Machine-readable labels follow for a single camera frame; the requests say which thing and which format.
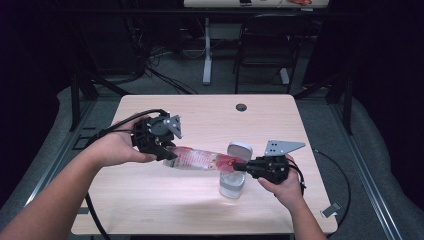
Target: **metal bracket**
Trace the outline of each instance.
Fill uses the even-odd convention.
[[[281,156],[304,146],[306,146],[306,144],[302,142],[269,140],[268,144],[266,145],[265,156]]]
[[[340,210],[342,206],[338,203],[333,203],[333,205],[326,208],[324,211],[321,211],[321,215],[325,218],[328,218],[332,215],[337,215],[337,211]]]
[[[171,131],[175,136],[179,139],[183,137],[181,133],[181,121],[180,115],[175,115],[173,117],[167,118],[163,120],[163,124]]]

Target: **wooden table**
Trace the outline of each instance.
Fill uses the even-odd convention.
[[[246,111],[236,109],[239,103]],[[125,96],[113,122],[157,108],[181,116],[184,137],[174,141],[177,146],[226,153],[231,141],[240,141],[252,146],[256,157],[264,155],[268,140],[305,142],[292,152],[305,176],[304,197],[323,231],[336,231],[335,218],[320,214],[330,202],[292,96]],[[89,192],[109,234],[293,233],[287,209],[250,175],[241,197],[229,199],[219,193],[218,171],[177,170],[161,161],[127,163],[102,169]],[[99,234],[90,214],[78,215],[72,232]]]

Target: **clear plastic bottle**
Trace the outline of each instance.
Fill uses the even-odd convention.
[[[234,172],[233,163],[246,162],[239,157],[188,147],[168,147],[167,149],[175,153],[178,157],[172,160],[164,160],[163,164],[177,169],[218,170],[223,173],[232,173]]]

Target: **dark background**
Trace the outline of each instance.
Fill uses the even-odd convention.
[[[66,3],[78,6],[84,2]],[[367,40],[354,65],[354,96],[380,130],[391,156],[392,173],[403,191],[424,209],[424,15],[419,12],[423,4],[375,3],[332,1],[330,12],[370,13],[371,17],[365,22],[324,21],[304,83],[323,81],[351,66],[358,42]],[[178,8],[181,1],[154,1],[144,7],[161,6]],[[54,4],[44,1],[0,3],[1,204],[43,144],[58,111],[56,94],[70,85],[78,67],[100,74],[142,72],[149,44],[154,41],[178,51],[176,33],[187,24],[182,18],[147,19],[146,34],[153,40],[147,39],[147,52],[143,52],[134,48],[122,18],[86,17],[69,25],[46,14],[44,9],[52,7]],[[122,1],[109,0],[101,7],[122,7]],[[85,44],[75,32],[85,37]],[[122,59],[127,60],[108,61],[108,56],[116,54],[126,55]]]

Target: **person's right hand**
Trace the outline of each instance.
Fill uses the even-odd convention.
[[[293,157],[286,154],[286,158],[294,161]],[[268,191],[274,193],[274,196],[280,201],[289,211],[300,204],[304,204],[302,192],[300,190],[299,177],[296,170],[290,168],[289,175],[286,180],[276,185],[265,178],[259,178],[259,183]]]
[[[95,141],[81,154],[89,155],[88,158],[98,163],[99,167],[114,166],[126,162],[146,163],[156,160],[155,155],[142,153],[133,148],[129,132],[134,129],[137,122],[147,117],[148,115],[144,115],[125,123],[116,130],[128,130],[128,132],[111,132]]]

